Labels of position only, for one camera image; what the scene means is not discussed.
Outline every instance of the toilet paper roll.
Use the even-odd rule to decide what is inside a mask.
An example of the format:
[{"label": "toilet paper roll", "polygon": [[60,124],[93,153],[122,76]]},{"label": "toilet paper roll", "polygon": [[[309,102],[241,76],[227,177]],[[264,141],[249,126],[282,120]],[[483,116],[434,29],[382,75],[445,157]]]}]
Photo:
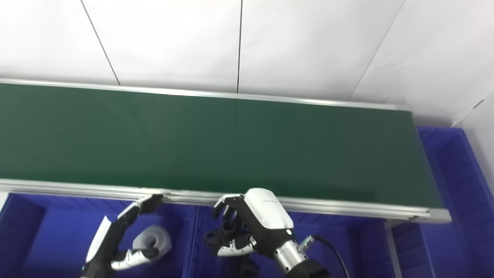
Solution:
[{"label": "toilet paper roll", "polygon": [[152,225],[147,227],[142,233],[140,233],[132,243],[133,249],[146,249],[155,247],[160,252],[156,258],[154,258],[150,264],[160,260],[171,249],[171,238],[168,231],[159,226]]}]

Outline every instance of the cable connector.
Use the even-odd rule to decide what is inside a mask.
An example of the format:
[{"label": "cable connector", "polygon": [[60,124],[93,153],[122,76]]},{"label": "cable connector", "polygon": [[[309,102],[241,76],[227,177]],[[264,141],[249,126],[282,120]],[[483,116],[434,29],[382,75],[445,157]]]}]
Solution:
[{"label": "cable connector", "polygon": [[313,243],[314,243],[314,238],[311,235],[309,235],[300,243],[298,249],[300,250],[300,252],[305,253],[305,251],[307,251],[307,249],[309,249],[309,246],[311,246]]}]

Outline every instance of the blue plastic bin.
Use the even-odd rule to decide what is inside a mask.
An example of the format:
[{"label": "blue plastic bin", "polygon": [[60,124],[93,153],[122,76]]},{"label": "blue plastic bin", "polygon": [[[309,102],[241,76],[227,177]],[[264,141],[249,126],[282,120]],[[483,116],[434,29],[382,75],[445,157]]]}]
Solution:
[{"label": "blue plastic bin", "polygon": [[[203,236],[218,227],[218,220],[210,218],[212,209],[199,209],[199,223],[193,242],[191,278],[235,277],[238,258],[218,258],[210,254]],[[290,213],[295,224],[297,240],[309,234],[320,234],[331,241],[341,254],[351,277],[393,278],[393,266],[386,240],[383,220],[335,215]],[[343,278],[343,270],[334,253],[316,242],[307,256],[328,267],[335,278]],[[283,277],[276,264],[266,257],[252,254],[260,267],[259,278]]]},{"label": "blue plastic bin", "polygon": [[[10,194],[0,215],[0,277],[78,278],[92,238],[105,215],[116,219],[130,202]],[[190,260],[197,207],[163,205],[127,230],[121,249],[150,225],[165,227],[173,248],[159,262],[118,272],[118,278],[182,277]]]},{"label": "blue plastic bin", "polygon": [[[79,277],[92,237],[105,215],[116,218],[129,202],[76,197],[10,194],[0,216],[2,278]],[[210,207],[163,205],[143,215],[127,230],[121,249],[146,227],[164,226],[173,240],[171,251],[153,265],[118,272],[119,278],[235,277],[239,258],[210,254],[203,236],[219,225]],[[352,277],[394,277],[383,220],[359,217],[290,213],[299,240],[320,234],[332,241]],[[343,278],[335,255],[315,243],[307,254]],[[251,257],[261,267],[259,278],[282,277],[266,257]]]},{"label": "blue plastic bin", "polygon": [[494,277],[494,201],[462,129],[418,127],[453,222],[393,228],[403,278]]}]

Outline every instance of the robot finger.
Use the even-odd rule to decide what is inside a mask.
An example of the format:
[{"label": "robot finger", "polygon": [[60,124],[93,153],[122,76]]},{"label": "robot finger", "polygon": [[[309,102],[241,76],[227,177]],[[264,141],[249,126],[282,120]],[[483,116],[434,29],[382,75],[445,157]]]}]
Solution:
[{"label": "robot finger", "polygon": [[223,212],[223,220],[232,219],[232,216],[234,214],[235,215],[237,214],[237,211],[235,210],[235,208],[233,208],[230,205],[226,205],[225,211]]},{"label": "robot finger", "polygon": [[214,205],[214,208],[213,208],[213,213],[212,213],[212,217],[214,219],[218,218],[220,213],[221,213],[221,210],[229,203],[231,203],[231,201],[236,198],[236,197],[240,197],[241,195],[240,194],[225,194],[223,195],[217,202],[216,204]]}]

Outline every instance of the black cable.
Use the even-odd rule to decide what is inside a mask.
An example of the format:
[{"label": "black cable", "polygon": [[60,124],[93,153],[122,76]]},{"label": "black cable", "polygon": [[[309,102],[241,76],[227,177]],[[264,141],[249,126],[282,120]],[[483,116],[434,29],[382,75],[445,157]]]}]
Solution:
[{"label": "black cable", "polygon": [[336,250],[336,248],[334,247],[334,245],[329,240],[325,239],[324,237],[322,237],[322,236],[320,236],[318,234],[313,235],[312,237],[314,238],[314,240],[317,240],[317,241],[321,242],[322,244],[326,245],[331,250],[333,250],[333,252],[338,257],[338,260],[340,261],[341,268],[343,268],[343,271],[345,272],[346,278],[350,278],[350,275],[348,274],[348,270],[346,269],[345,263],[343,262],[343,259],[341,258],[340,254],[338,253],[338,251]]}]

